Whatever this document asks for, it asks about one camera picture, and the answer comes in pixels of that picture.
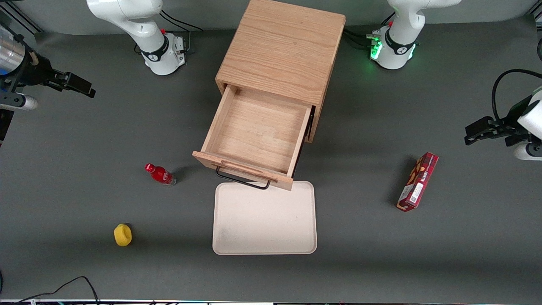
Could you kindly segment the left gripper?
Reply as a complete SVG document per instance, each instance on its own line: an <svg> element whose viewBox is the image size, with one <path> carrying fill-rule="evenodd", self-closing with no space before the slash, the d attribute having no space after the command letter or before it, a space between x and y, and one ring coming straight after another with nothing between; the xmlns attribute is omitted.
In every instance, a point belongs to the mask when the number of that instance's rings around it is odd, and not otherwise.
<svg viewBox="0 0 542 305"><path fill-rule="evenodd" d="M502 119L505 131L491 117L483 117L465 127L465 145L486 139L505 138L506 146L511 147L523 141L528 147L541 147L542 136L542 87L515 104Z"/></svg>

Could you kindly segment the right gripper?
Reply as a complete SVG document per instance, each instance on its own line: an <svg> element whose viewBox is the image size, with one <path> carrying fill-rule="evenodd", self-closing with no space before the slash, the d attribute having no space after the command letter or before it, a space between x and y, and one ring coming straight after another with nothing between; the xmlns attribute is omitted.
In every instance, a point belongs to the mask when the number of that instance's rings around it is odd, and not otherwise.
<svg viewBox="0 0 542 305"><path fill-rule="evenodd" d="M96 91L89 81L72 72L56 71L50 61L29 47L24 37L1 26L0 38L1 89L15 92L25 86L47 86L59 92L63 90L94 98Z"/></svg>

